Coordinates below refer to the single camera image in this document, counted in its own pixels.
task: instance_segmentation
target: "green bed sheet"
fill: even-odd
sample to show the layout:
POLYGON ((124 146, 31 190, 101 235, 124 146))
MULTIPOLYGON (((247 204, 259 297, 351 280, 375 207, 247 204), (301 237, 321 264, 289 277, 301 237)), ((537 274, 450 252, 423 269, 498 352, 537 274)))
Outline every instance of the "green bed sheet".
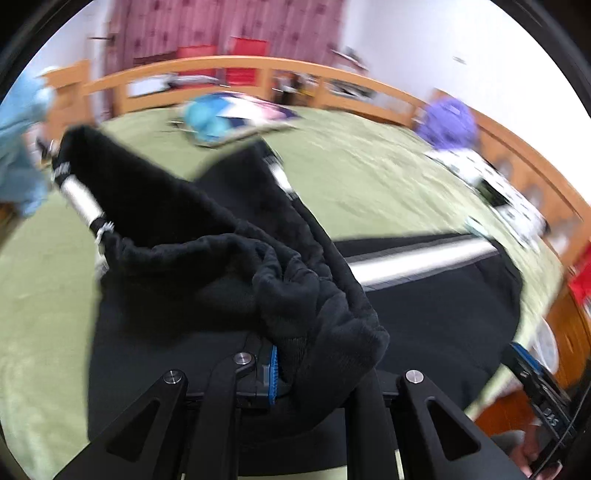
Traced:
MULTIPOLYGON (((460 180, 422 155, 405 128, 344 112, 300 108, 297 129, 265 134, 303 202, 333 239, 465 231, 477 219, 508 250, 525 287, 516 340, 529 344, 561 281, 540 243, 521 248, 460 180)), ((102 129, 145 158, 192 177, 237 144, 208 150, 167 124, 170 109, 136 112, 102 129)), ((52 478, 87 443, 87 359, 98 298, 92 236, 53 192, 0 252, 0 419, 8 446, 34 480, 52 478)), ((468 410, 505 385, 500 369, 468 410)), ((344 469, 297 478, 345 478, 344 469)))

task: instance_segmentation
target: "red chair back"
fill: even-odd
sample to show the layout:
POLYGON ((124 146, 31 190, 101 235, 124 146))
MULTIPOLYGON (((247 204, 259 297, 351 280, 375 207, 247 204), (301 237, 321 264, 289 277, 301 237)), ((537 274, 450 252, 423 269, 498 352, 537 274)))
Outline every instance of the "red chair back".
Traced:
MULTIPOLYGON (((188 59, 190 57, 209 57, 217 54, 217 47, 215 45, 197 45, 190 47, 177 48, 178 59, 188 59)), ((216 69, 207 70, 186 70, 179 72, 179 75, 207 75, 208 77, 216 76, 216 69)))
MULTIPOLYGON (((269 54, 269 42, 250 38, 230 38, 230 55, 252 55, 266 57, 269 54)), ((256 85, 256 69, 227 69, 228 85, 256 85)))

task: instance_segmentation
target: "wooden bed rail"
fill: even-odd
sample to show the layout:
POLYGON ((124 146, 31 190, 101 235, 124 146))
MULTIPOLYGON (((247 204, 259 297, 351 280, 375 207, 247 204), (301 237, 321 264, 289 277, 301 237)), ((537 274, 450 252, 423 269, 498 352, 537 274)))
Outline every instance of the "wooden bed rail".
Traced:
MULTIPOLYGON (((65 129, 78 122, 93 123, 89 109, 89 97, 101 90, 113 90, 115 115, 148 108, 170 106, 199 95, 231 90, 271 100, 272 83, 276 72, 297 72, 315 77, 316 89, 310 106, 314 108, 340 109, 367 118, 412 127, 413 119, 427 102, 385 83, 368 77, 314 63, 272 57, 214 56, 167 60, 136 67, 89 81, 90 63, 78 62, 65 69, 46 75, 49 85, 56 88, 57 98, 48 116, 47 133, 60 139, 65 129), (252 86, 211 86, 194 89, 168 90, 166 92, 130 97, 128 84, 142 78, 183 72, 227 68, 257 70, 252 86), (331 82, 340 80, 353 83, 375 92, 386 94, 406 104, 402 111, 383 108, 368 102, 335 95, 331 82)), ((433 99, 447 95, 435 90, 433 99)), ((472 110, 480 133, 480 154, 489 162, 504 170, 511 184, 530 199, 548 220, 551 228, 545 241, 568 268, 578 258, 591 238, 591 207, 574 187, 540 153, 486 115, 472 110)))

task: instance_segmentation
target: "pink curtain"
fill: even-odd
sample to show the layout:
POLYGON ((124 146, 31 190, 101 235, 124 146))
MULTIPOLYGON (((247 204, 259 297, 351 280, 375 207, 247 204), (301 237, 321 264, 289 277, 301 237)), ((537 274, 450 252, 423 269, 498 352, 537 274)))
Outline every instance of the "pink curtain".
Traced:
POLYGON ((331 64, 345 0, 115 0, 107 73, 174 58, 179 46, 267 40, 271 55, 331 64))

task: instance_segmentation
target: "metal bolt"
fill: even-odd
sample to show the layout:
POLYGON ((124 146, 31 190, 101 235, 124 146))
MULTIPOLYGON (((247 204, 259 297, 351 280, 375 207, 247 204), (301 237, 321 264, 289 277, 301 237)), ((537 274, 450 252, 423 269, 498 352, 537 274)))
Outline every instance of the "metal bolt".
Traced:
POLYGON ((238 365, 248 365, 252 362, 252 355, 248 352, 240 352, 234 355, 234 363, 238 365))
POLYGON ((169 385, 174 385, 175 383, 179 383, 182 379, 183 375, 178 370, 169 370, 164 374, 164 381, 169 385))
POLYGON ((425 376, 418 370, 409 370, 406 373, 406 378, 410 383, 420 383, 425 379, 425 376))

